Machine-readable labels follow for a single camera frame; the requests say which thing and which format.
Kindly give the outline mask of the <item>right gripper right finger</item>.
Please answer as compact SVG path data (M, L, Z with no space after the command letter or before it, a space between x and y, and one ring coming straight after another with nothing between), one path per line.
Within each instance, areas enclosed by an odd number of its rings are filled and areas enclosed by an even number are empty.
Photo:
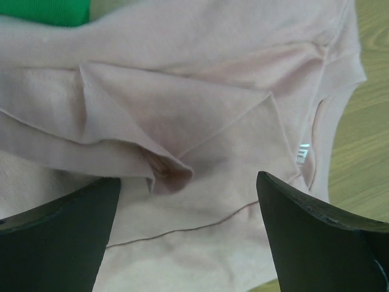
M388 291L388 223L259 172L256 188L280 290Z

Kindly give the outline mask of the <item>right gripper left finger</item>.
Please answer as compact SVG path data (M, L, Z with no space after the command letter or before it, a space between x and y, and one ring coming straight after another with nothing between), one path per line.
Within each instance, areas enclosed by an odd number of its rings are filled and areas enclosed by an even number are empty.
M120 189L118 178L99 179L1 219L1 291L92 291Z

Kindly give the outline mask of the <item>pink t-shirt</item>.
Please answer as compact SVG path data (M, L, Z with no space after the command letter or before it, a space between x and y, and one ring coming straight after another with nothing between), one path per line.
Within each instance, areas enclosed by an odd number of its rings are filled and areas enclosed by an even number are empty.
M365 79L354 1L134 1L74 28L2 16L1 217L118 177L94 291L248 291L276 277L258 172L328 201Z

